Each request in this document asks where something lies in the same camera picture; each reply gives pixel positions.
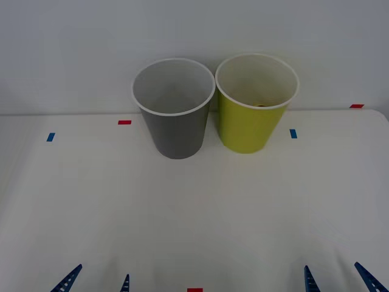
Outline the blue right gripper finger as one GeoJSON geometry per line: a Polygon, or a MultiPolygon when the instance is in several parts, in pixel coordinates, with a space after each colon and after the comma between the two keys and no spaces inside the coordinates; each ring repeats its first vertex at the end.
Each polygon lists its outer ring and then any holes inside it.
{"type": "Polygon", "coordinates": [[[369,292],[388,292],[386,289],[367,269],[365,269],[359,262],[354,264],[356,270],[360,274],[362,280],[367,286],[369,292]]]}
{"type": "Polygon", "coordinates": [[[307,265],[304,267],[304,274],[305,274],[305,291],[320,292],[320,289],[307,265]]]}

